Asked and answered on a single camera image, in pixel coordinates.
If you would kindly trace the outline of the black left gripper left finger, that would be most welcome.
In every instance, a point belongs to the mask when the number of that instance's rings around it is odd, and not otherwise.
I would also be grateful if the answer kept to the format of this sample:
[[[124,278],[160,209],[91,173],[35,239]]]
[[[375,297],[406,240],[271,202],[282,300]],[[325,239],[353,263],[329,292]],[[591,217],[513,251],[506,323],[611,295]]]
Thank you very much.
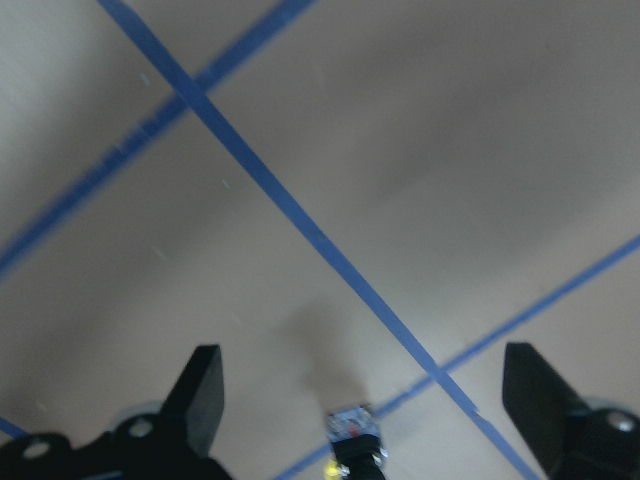
[[[219,346],[196,347],[155,412],[138,413],[80,447],[58,432],[1,446],[3,479],[229,479],[210,456],[224,411]]]

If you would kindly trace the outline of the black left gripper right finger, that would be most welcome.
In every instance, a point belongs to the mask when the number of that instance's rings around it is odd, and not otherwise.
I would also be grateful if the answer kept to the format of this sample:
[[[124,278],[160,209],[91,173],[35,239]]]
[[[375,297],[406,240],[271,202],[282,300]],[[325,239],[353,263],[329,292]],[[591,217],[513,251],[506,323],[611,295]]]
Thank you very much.
[[[530,343],[506,344],[502,403],[548,479],[639,477],[639,415],[581,396]]]

